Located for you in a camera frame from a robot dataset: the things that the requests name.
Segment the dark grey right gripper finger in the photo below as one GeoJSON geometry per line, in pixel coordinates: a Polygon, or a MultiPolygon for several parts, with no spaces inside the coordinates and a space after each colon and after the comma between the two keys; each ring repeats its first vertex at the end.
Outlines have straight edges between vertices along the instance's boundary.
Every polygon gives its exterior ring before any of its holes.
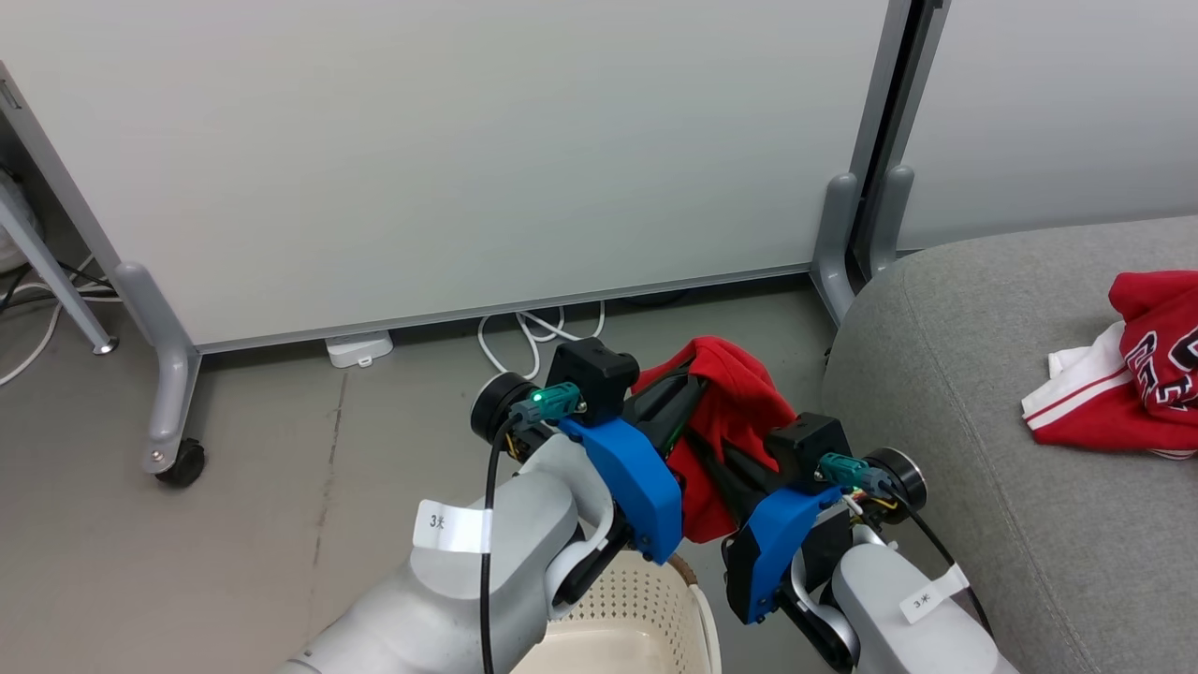
{"type": "Polygon", "coordinates": [[[716,447],[692,426],[688,427],[688,445],[692,448],[694,460],[701,464],[704,475],[710,479],[716,490],[752,488],[743,470],[724,463],[724,453],[718,451],[716,447]]]}

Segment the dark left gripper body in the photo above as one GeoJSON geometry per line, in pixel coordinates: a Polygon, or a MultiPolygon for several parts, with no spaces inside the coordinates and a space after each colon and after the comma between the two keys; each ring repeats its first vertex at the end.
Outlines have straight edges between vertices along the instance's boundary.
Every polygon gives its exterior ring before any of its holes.
{"type": "Polygon", "coordinates": [[[683,425],[680,393],[683,379],[657,379],[625,402],[623,418],[651,441],[662,460],[667,460],[683,425]]]}

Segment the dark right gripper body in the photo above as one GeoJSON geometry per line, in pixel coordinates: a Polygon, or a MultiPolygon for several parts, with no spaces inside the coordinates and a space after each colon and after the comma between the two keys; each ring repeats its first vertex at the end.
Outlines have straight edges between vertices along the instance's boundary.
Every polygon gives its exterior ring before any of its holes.
{"type": "Polygon", "coordinates": [[[724,506],[739,532],[754,509],[776,488],[776,470],[743,449],[724,449],[724,506]]]}

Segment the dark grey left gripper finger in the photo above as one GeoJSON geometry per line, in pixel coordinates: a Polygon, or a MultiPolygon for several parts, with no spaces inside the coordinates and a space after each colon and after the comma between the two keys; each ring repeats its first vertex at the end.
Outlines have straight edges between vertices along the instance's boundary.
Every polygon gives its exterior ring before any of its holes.
{"type": "Polygon", "coordinates": [[[701,403],[707,379],[690,370],[674,370],[659,379],[660,406],[658,419],[690,419],[701,403]]]}

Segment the red cloth garment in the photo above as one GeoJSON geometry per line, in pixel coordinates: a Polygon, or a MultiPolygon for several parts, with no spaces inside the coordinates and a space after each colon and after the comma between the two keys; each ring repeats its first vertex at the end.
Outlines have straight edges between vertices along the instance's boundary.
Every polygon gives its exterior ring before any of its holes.
{"type": "MultiPolygon", "coordinates": [[[[702,376],[708,384],[686,427],[706,436],[718,451],[724,453],[727,443],[778,470],[776,462],[766,453],[766,436],[795,421],[797,413],[774,387],[766,366],[740,346],[724,338],[694,338],[672,359],[642,372],[633,384],[633,394],[685,363],[690,372],[702,376]]],[[[666,463],[684,478],[686,540],[704,545],[736,532],[722,496],[694,460],[686,436],[678,436],[666,463]]]]}

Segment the red jersey with navy letters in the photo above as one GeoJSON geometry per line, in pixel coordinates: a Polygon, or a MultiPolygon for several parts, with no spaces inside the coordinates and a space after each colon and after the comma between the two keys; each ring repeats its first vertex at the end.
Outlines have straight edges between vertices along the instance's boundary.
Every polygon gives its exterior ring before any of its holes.
{"type": "Polygon", "coordinates": [[[1082,348],[1053,351],[1021,401],[1031,439],[1099,453],[1198,456],[1198,271],[1123,272],[1120,320],[1082,348]]]}

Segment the grey fabric sofa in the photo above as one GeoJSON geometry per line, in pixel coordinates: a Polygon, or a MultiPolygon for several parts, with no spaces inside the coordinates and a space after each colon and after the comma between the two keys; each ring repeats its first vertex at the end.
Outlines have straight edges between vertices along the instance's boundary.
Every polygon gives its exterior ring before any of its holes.
{"type": "Polygon", "coordinates": [[[1022,674],[1198,674],[1198,456],[1031,439],[1052,351],[1117,321],[1125,271],[1198,271],[1198,215],[1051,227],[916,251],[865,285],[823,408],[928,482],[924,517],[1022,674]]]}

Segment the cream perforated laundry basket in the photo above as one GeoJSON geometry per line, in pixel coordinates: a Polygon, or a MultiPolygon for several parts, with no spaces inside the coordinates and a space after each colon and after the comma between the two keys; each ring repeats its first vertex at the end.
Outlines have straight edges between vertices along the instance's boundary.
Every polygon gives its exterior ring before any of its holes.
{"type": "Polygon", "coordinates": [[[622,551],[512,674],[722,674],[716,624],[680,555],[622,551]]]}

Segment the small white plug box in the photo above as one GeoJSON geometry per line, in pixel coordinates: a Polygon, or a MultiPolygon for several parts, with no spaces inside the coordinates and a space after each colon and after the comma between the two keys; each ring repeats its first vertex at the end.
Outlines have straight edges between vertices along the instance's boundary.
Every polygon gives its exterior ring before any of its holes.
{"type": "Polygon", "coordinates": [[[329,363],[338,370],[346,368],[371,368],[394,348],[389,330],[371,330],[325,340],[329,363]]]}

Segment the large white partition panel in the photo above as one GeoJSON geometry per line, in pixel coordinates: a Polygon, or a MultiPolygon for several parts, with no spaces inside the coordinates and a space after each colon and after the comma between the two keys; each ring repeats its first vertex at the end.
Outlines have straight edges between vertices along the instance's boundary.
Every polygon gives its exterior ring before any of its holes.
{"type": "Polygon", "coordinates": [[[0,0],[200,348],[806,271],[891,0],[0,0]]]}

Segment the narrow white partition panel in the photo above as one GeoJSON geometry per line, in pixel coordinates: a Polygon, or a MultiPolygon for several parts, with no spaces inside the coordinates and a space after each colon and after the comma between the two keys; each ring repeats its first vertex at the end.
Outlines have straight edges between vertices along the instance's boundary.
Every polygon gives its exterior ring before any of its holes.
{"type": "Polygon", "coordinates": [[[898,248],[1198,213],[1198,0],[949,0],[898,248]]]}

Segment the grey partition foot with caster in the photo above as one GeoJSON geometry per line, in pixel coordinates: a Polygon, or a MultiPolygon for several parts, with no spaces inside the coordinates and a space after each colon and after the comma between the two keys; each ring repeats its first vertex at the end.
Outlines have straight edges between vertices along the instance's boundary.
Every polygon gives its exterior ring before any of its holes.
{"type": "Polygon", "coordinates": [[[206,449],[200,441],[184,435],[202,357],[144,265],[125,261],[116,266],[114,278],[125,308],[153,347],[157,359],[157,385],[143,469],[167,488],[188,488],[207,464],[206,449]]]}

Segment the grey metal desk leg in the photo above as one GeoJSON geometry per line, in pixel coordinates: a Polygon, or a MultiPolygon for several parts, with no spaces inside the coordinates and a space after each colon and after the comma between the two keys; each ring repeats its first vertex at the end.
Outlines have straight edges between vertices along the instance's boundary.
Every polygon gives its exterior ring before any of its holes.
{"type": "Polygon", "coordinates": [[[28,265],[37,272],[42,283],[46,283],[67,315],[74,320],[74,324],[81,329],[93,346],[93,353],[97,356],[110,353],[119,344],[117,338],[111,336],[99,324],[98,318],[95,318],[95,312],[68,280],[63,266],[58,263],[58,259],[52,255],[42,236],[37,233],[35,219],[34,208],[28,204],[22,187],[0,166],[0,227],[8,233],[10,239],[26,257],[28,265]]]}

